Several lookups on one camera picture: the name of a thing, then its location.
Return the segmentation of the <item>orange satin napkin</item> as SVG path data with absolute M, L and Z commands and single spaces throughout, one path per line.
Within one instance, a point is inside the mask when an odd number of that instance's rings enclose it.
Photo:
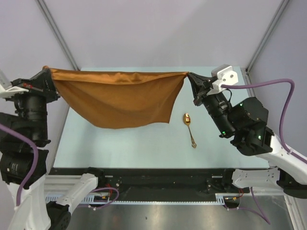
M 60 96 L 100 128 L 169 123 L 187 72 L 74 71 L 50 68 Z

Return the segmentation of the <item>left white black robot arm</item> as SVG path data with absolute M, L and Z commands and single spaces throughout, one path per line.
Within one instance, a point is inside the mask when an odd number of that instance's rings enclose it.
M 0 115 L 0 173 L 14 200 L 11 230 L 65 230 L 81 201 L 106 186 L 102 171 L 88 168 L 56 201 L 45 200 L 46 159 L 50 143 L 47 104 L 59 98 L 50 69 L 30 79 L 0 77 L 0 96 L 11 101 L 15 114 Z

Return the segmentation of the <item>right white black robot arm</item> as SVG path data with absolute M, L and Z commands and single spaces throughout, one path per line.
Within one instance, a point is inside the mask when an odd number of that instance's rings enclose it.
M 270 168 L 264 170 L 233 169 L 221 180 L 226 192 L 237 188 L 276 189 L 286 195 L 305 199 L 307 197 L 307 158 L 286 145 L 283 135 L 276 135 L 267 126 L 269 111 L 256 97 L 248 97 L 237 105 L 231 105 L 223 94 L 224 90 L 251 89 L 287 82 L 290 92 L 283 107 L 280 127 L 283 126 L 285 111 L 294 91 L 290 79 L 272 80 L 250 85 L 236 85 L 237 74 L 231 71 L 226 80 L 187 74 L 191 83 L 194 104 L 204 105 L 214 121 L 221 138 L 233 138 L 230 143 L 244 156 L 255 156 L 266 160 Z

